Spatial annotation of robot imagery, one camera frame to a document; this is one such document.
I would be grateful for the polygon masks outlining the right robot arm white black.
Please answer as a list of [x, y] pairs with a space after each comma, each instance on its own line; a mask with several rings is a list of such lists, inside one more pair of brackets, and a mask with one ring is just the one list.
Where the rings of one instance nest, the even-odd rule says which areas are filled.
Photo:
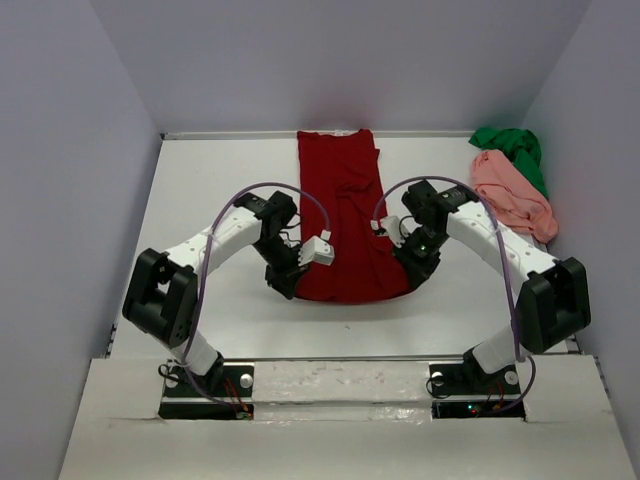
[[413, 177], [401, 183], [406, 189], [402, 204], [417, 224], [413, 231], [393, 216], [383, 218], [380, 226], [392, 240], [393, 256], [411, 289], [435, 273], [449, 239], [502, 276], [508, 325], [429, 380], [436, 398], [481, 394], [506, 368], [547, 352], [590, 325], [586, 268], [574, 257], [558, 259], [535, 248], [502, 224], [469, 187], [454, 183], [439, 191], [433, 180]]

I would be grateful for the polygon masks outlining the pink t shirt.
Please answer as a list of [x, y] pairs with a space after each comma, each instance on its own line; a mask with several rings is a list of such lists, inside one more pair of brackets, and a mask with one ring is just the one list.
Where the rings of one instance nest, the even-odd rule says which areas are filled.
[[481, 152], [471, 163], [470, 175], [473, 190], [504, 225], [543, 244], [557, 236], [550, 203], [501, 151]]

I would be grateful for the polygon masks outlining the green t shirt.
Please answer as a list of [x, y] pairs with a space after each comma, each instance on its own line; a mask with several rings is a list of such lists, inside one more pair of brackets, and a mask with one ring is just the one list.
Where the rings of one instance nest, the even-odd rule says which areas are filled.
[[469, 138], [481, 150], [499, 150], [546, 199], [549, 199], [541, 170], [542, 151], [537, 136], [526, 129], [481, 127]]

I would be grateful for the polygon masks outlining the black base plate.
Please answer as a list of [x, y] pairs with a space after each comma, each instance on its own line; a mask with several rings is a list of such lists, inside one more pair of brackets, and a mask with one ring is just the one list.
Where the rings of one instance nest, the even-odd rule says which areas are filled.
[[210, 384], [198, 381], [196, 389], [184, 369], [174, 361], [157, 368], [162, 378], [158, 415], [165, 420], [235, 421], [254, 418], [253, 387], [255, 364], [228, 362], [221, 379], [203, 396]]
[[472, 384], [463, 378], [461, 364], [431, 364], [425, 388], [432, 398], [435, 420], [526, 417], [522, 400], [511, 406], [522, 394], [514, 365], [500, 370], [487, 383]]

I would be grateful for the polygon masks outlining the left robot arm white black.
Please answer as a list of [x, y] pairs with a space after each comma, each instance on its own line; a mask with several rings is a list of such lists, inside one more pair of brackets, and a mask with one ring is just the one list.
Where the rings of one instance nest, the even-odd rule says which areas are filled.
[[266, 262], [267, 285], [293, 299], [309, 270], [300, 263], [301, 247], [281, 236], [296, 214], [294, 200], [280, 191], [267, 199], [245, 193], [216, 227], [166, 251], [148, 248], [137, 257], [122, 315], [180, 361], [187, 383], [198, 394], [215, 392], [224, 368], [222, 354], [193, 325], [202, 307], [200, 281], [251, 246]]

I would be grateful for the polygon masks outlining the dark red t shirt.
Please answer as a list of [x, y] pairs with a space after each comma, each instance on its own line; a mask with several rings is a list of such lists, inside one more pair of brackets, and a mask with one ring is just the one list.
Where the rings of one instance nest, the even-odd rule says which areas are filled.
[[346, 136], [297, 133], [301, 189], [316, 198], [330, 220], [331, 265], [313, 264], [296, 286], [303, 300], [366, 304], [411, 292], [392, 254], [393, 243], [371, 228], [383, 195], [379, 149], [369, 130]]

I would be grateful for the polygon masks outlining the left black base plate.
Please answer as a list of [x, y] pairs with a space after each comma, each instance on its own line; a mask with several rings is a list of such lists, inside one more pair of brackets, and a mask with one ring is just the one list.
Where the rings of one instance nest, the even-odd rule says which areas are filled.
[[165, 420], [235, 421], [254, 418], [253, 387], [255, 364], [228, 362], [221, 379], [203, 396], [210, 384], [198, 381], [196, 389], [184, 369], [174, 361], [157, 368], [162, 378], [158, 415]]

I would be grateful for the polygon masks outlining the metal rail at table front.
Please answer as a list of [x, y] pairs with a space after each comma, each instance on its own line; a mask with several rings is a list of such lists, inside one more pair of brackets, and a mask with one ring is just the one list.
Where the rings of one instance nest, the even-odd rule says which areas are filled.
[[225, 357], [225, 362], [277, 362], [277, 361], [337, 361], [337, 362], [354, 362], [354, 361], [427, 361], [427, 362], [460, 362], [462, 354], [446, 354], [446, 355], [383, 355], [383, 356], [343, 356], [343, 357]]

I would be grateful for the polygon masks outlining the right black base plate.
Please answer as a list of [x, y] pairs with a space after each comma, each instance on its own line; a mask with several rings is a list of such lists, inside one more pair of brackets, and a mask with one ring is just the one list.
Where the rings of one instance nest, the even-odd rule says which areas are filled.
[[425, 388], [432, 398], [435, 420], [526, 417], [522, 400], [511, 406], [522, 394], [514, 365], [500, 370], [487, 383], [472, 384], [463, 378], [461, 364], [431, 364]]

